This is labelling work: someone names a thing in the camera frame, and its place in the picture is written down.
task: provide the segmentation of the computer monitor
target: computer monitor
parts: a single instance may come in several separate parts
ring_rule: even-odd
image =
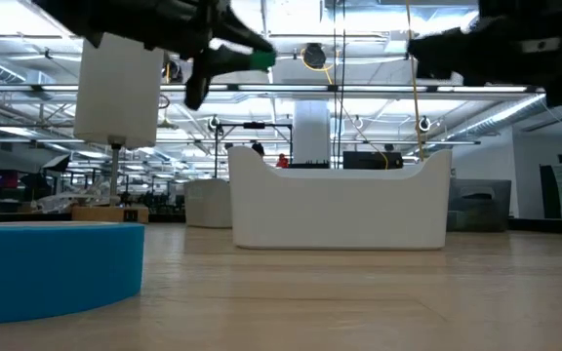
[[[344,151],[343,168],[345,170],[388,170],[403,168],[403,159],[400,152],[384,152],[387,162],[380,152],[369,151]]]

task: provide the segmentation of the ceiling pipe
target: ceiling pipe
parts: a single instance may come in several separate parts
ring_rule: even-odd
[[[22,119],[26,122],[36,122],[36,124],[41,124],[42,121],[40,121],[37,117],[33,117],[31,115],[28,115],[26,113],[20,112],[15,110],[14,108],[10,108],[6,105],[3,105],[0,103],[0,124],[1,125],[6,125],[7,121],[9,120],[18,120],[18,119]],[[17,127],[20,128],[18,125],[11,125],[10,127]],[[49,130],[49,131],[43,131],[43,134],[47,135],[48,137],[57,137],[60,139],[72,139],[71,135],[68,135],[66,133],[60,133],[58,131],[55,130]],[[95,146],[92,144],[87,144],[86,146],[80,148],[81,150],[88,150],[88,148],[91,148],[93,150],[97,150],[100,152],[103,152],[104,149],[102,147],[99,146]]]
[[[547,111],[545,94],[524,98],[519,101],[504,102],[459,124],[451,131],[448,131],[448,133],[435,136],[432,140],[427,141],[426,144],[436,144],[436,146],[430,148],[431,152],[436,151],[444,148],[439,146],[440,141],[460,141],[470,137],[479,138],[489,133],[499,132],[505,127],[512,126],[545,111]]]
[[[199,132],[201,135],[203,135],[205,137],[209,137],[209,138],[212,137],[212,135],[210,133],[208,133],[203,127],[201,127],[201,125],[198,123],[196,118],[194,118],[194,116],[192,116],[190,111],[188,111],[180,103],[174,103],[174,104],[172,104],[172,106],[176,107],[177,110],[179,110],[180,113],[183,116],[187,117],[187,119],[190,120],[190,124],[196,129],[197,132]]]
[[[77,35],[68,36],[71,40],[83,39]],[[0,34],[0,40],[61,40],[61,35],[21,35],[21,34]]]

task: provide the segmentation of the light wood surface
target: light wood surface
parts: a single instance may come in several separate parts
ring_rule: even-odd
[[[0,325],[4,350],[562,350],[562,236],[449,234],[440,252],[235,249],[147,226],[139,297]]]
[[[148,208],[128,207],[82,207],[75,206],[71,211],[73,220],[122,222],[125,211],[137,211],[138,223],[148,223]]]

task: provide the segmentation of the blue round object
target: blue round object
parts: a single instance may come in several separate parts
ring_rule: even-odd
[[[80,312],[141,289],[144,226],[0,223],[0,323]]]

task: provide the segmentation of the white pillar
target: white pillar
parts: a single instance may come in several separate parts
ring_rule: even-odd
[[[331,160],[331,121],[326,100],[297,100],[294,107],[294,163]]]
[[[127,148],[155,145],[163,53],[105,33],[84,42],[74,134]]]

